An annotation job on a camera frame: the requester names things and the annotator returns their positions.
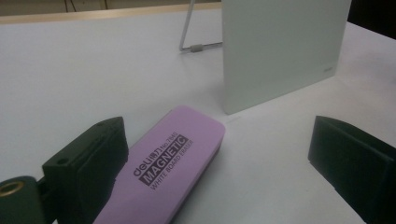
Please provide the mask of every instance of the whiteboard eraser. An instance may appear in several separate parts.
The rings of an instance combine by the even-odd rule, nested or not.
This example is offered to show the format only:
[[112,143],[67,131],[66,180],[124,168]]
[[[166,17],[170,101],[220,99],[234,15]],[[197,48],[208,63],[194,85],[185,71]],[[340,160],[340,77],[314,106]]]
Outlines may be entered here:
[[169,223],[219,150],[224,126],[181,105],[129,150],[94,223]]

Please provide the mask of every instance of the black label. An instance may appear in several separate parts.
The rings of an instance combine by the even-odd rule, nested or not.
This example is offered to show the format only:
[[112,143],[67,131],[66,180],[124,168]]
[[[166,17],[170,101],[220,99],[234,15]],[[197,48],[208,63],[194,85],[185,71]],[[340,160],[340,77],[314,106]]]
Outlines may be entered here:
[[139,180],[149,186],[162,172],[166,165],[177,155],[177,153],[186,145],[189,139],[179,134],[175,140],[164,150],[158,158],[143,173]]

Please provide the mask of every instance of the magnetic whiteboard eraser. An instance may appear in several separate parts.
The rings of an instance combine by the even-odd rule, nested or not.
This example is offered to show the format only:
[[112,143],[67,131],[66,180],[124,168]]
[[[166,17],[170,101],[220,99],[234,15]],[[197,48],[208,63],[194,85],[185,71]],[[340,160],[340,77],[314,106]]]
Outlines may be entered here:
[[219,150],[224,126],[187,106],[173,109],[129,152],[94,223],[169,223]]

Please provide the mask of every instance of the eraser felt pad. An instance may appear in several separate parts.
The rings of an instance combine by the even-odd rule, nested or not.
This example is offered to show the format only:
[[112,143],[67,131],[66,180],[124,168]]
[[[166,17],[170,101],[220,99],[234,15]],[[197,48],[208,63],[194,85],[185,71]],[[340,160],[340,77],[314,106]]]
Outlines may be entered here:
[[169,223],[219,150],[224,126],[178,106],[129,152],[112,195],[94,223]]

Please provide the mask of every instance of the deli brand logo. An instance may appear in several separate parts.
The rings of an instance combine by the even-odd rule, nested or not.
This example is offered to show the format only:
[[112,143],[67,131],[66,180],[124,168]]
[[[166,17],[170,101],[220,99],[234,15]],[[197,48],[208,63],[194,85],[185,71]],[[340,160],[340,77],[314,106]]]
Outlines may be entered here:
[[167,141],[167,147],[159,147],[152,152],[134,170],[135,176],[140,176],[139,180],[147,186],[163,172],[163,169],[171,162],[176,154],[189,142],[189,139],[181,134],[173,133]]

